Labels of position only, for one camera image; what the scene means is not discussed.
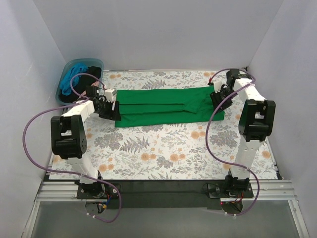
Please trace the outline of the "green t shirt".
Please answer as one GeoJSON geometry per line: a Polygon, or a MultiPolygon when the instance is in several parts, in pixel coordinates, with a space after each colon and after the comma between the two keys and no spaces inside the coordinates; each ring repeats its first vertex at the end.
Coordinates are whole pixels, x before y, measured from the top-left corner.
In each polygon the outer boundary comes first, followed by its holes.
{"type": "Polygon", "coordinates": [[[214,106],[212,86],[187,89],[119,90],[121,121],[115,127],[209,121],[214,106]]]}

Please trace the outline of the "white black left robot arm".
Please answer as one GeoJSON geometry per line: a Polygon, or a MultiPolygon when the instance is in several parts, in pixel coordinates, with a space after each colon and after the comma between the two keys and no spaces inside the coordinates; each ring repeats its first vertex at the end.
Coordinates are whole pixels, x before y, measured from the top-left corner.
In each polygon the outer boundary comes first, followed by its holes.
{"type": "Polygon", "coordinates": [[[120,121],[119,102],[116,100],[117,90],[106,89],[103,95],[95,86],[88,86],[88,100],[79,101],[68,112],[51,119],[52,151],[60,156],[73,170],[79,174],[76,183],[84,193],[93,198],[101,198],[106,191],[100,172],[92,165],[91,159],[85,154],[87,138],[84,122],[91,114],[98,114],[102,119],[120,121]]]}

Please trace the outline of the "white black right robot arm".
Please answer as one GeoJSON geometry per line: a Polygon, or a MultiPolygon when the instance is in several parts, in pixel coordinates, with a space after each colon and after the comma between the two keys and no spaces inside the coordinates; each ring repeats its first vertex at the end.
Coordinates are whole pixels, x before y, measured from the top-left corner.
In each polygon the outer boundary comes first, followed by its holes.
{"type": "Polygon", "coordinates": [[[209,197],[242,197],[252,194],[250,185],[251,166],[265,139],[271,135],[275,116],[276,103],[263,97],[255,87],[255,79],[245,70],[225,69],[226,83],[213,76],[208,85],[213,86],[210,94],[213,103],[213,116],[223,112],[232,105],[238,96],[244,106],[239,119],[238,131],[241,135],[240,145],[234,162],[230,162],[225,179],[208,184],[209,197]]]}

